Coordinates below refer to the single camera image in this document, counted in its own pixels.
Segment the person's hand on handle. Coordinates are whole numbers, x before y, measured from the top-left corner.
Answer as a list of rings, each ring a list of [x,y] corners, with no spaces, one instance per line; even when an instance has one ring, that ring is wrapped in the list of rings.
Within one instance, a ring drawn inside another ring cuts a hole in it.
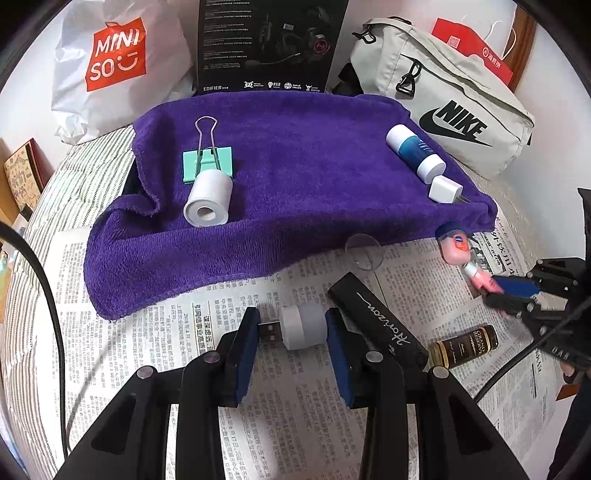
[[[588,372],[585,369],[577,368],[565,362],[561,362],[560,367],[563,380],[567,385],[580,385],[588,377]]]

